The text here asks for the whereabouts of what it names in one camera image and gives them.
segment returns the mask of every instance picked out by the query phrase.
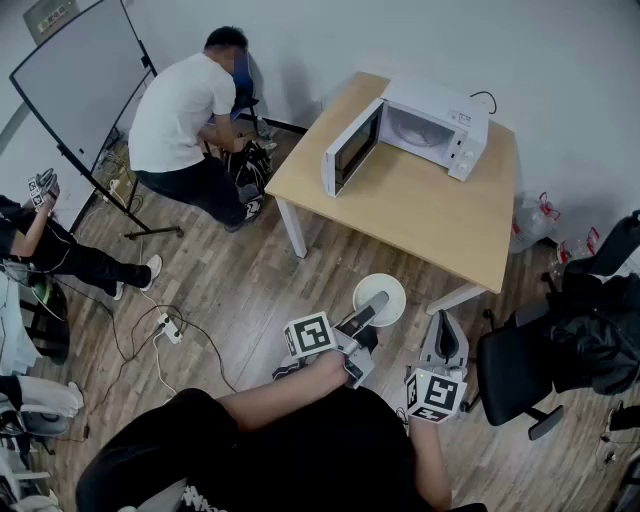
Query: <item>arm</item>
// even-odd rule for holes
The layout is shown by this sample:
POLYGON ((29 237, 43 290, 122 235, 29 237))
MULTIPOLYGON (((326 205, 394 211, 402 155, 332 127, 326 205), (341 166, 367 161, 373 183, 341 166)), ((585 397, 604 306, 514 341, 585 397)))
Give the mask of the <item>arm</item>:
POLYGON ((59 194, 60 188, 56 185, 52 191, 44 196, 44 203, 40 208, 40 211, 38 211, 33 224, 31 224, 29 231, 27 231, 27 234, 23 235, 20 232, 16 232, 16 236, 13 239, 13 244, 11 246, 12 255, 20 256, 21 258, 29 258, 33 256, 33 253, 36 251, 36 247, 38 247, 38 243, 40 243, 40 238, 42 238, 44 228, 47 225, 49 212, 56 204, 56 199, 59 194))
POLYGON ((246 144, 245 137, 235 138, 231 128, 231 117, 229 115, 216 116, 215 128, 211 125, 204 125, 198 132, 198 136, 214 146, 218 146, 229 153, 242 151, 246 144))
POLYGON ((241 432, 257 430, 309 405, 347 382, 344 354, 331 350, 293 375, 218 400, 241 432))
POLYGON ((437 512, 451 509, 451 485, 444 463, 438 427, 409 417, 409 437, 416 452, 416 487, 437 512))

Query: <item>white t-shirt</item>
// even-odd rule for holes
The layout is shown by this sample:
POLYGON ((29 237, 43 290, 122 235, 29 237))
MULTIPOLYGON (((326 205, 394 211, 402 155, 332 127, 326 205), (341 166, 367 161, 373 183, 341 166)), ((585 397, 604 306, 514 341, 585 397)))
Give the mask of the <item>white t-shirt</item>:
POLYGON ((169 172, 204 159, 196 136, 211 114, 231 112, 233 78, 203 53, 176 62, 144 93, 129 132, 134 171, 169 172))

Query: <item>plastic bottle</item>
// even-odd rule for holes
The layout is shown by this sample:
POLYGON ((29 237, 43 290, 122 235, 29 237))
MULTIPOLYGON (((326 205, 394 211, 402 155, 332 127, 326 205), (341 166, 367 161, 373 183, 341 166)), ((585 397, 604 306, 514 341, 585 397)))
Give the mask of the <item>plastic bottle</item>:
POLYGON ((258 137, 260 137, 266 145, 271 144, 273 139, 271 138, 271 128, 267 122, 262 119, 262 116, 258 116, 258 137))
POLYGON ((567 263, 573 260, 581 260, 583 258, 589 258, 593 256, 600 240, 600 233, 596 228, 592 227, 589 230, 586 238, 568 239, 558 245, 556 249, 556 257, 551 262, 551 268, 549 271, 554 276, 561 276, 564 274, 564 268, 567 263))
POLYGON ((539 203, 524 201, 516 206, 511 224, 509 252, 517 254, 538 240, 551 234, 560 212, 547 201, 547 193, 540 194, 539 203))

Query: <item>black pants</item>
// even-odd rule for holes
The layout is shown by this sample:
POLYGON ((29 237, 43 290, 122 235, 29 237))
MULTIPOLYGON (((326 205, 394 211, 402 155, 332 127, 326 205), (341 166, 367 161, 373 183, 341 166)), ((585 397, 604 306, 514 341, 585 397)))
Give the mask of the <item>black pants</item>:
POLYGON ((154 192, 197 206, 229 227, 237 226, 247 215, 224 165, 211 155, 205 154, 201 162, 179 171, 135 171, 135 174, 154 192))
POLYGON ((149 284, 151 269, 146 265, 120 263, 98 249, 78 244, 69 233, 57 228, 55 232, 62 240, 54 238, 47 227, 45 236, 31 258, 38 270, 46 272, 55 269, 52 274, 76 276, 80 281, 102 288, 112 297, 116 294, 118 281, 136 288, 144 288, 149 284))

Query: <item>man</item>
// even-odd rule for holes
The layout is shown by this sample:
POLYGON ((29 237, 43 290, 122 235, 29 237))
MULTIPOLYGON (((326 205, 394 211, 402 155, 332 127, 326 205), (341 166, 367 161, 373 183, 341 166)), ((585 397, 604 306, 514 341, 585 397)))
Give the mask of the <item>man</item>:
POLYGON ((181 391, 102 448, 78 482, 77 510, 449 510, 436 425, 411 419, 407 438, 382 398, 344 387, 344 363, 330 351, 218 400, 181 391))
POLYGON ((102 288, 115 300, 122 298, 124 284, 147 291, 160 273, 157 254, 146 265, 129 265, 78 244, 60 224, 49 219, 60 188, 55 185, 45 196, 38 213, 0 195, 0 258, 32 263, 36 272, 74 275, 102 288))
POLYGON ((260 213, 260 200, 240 202, 222 162, 203 155, 198 137, 221 149, 241 151, 231 110, 236 88, 230 73, 246 58, 247 38, 240 29, 222 27, 204 51, 160 73, 144 93, 129 133, 131 169, 151 190, 202 208, 234 232, 260 213), (215 129, 208 126, 211 114, 215 129))

